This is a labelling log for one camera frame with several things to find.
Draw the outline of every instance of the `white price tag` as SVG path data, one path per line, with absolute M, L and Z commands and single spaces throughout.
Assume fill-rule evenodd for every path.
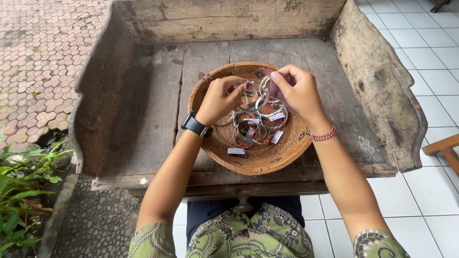
M 260 123 L 260 119 L 258 118 L 244 118 L 244 121 L 249 121 L 249 124 Z
M 228 154 L 241 154 L 244 155 L 246 150 L 240 148 L 228 148 Z
M 255 133 L 255 129 L 254 128 L 249 128 L 249 130 L 247 131 L 247 134 L 246 134 L 246 138 L 248 139 L 252 139 L 252 136 L 253 134 Z
M 273 139 L 271 140 L 272 143 L 276 144 L 278 141 L 279 141 L 279 138 L 282 136 L 284 132 L 283 131 L 277 131 L 274 136 L 273 136 Z
M 284 118 L 284 117 L 285 117 L 284 113 L 280 112 L 280 113 L 277 113 L 277 114 L 275 114 L 273 116 L 270 116 L 269 120 L 270 121 L 274 121 L 274 120 L 277 120 L 279 118 Z

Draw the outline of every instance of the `weathered wooden table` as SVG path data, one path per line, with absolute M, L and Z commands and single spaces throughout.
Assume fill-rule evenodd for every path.
M 421 167 L 427 122 L 413 79 L 352 0 L 124 0 L 111 6 L 76 87 L 77 173 L 95 179 L 92 190 L 142 195 L 182 134 L 195 85 L 242 61 L 315 74 L 329 120 L 367 177 Z M 201 150 L 185 197 L 323 193 L 323 179 L 313 146 L 261 176 L 228 171 Z

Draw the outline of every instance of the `bracelet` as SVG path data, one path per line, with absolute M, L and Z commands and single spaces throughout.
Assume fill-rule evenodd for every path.
M 328 140 L 331 137 L 336 135 L 336 127 L 334 125 L 331 126 L 331 131 L 325 135 L 313 135 L 309 131 L 309 127 L 306 129 L 306 135 L 311 138 L 311 140 Z

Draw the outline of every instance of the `watch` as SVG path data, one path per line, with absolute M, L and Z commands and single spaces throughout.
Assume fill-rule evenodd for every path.
M 191 111 L 182 124 L 182 129 L 188 129 L 202 138 L 207 138 L 212 133 L 212 127 L 207 127 L 195 119 L 196 113 Z

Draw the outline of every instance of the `person's left hand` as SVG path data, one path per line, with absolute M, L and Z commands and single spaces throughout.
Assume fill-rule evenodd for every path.
M 237 76 L 228 76 L 212 81 L 195 119 L 210 127 L 226 116 L 236 106 L 241 95 L 249 88 L 249 84 L 242 84 L 245 81 L 247 80 Z

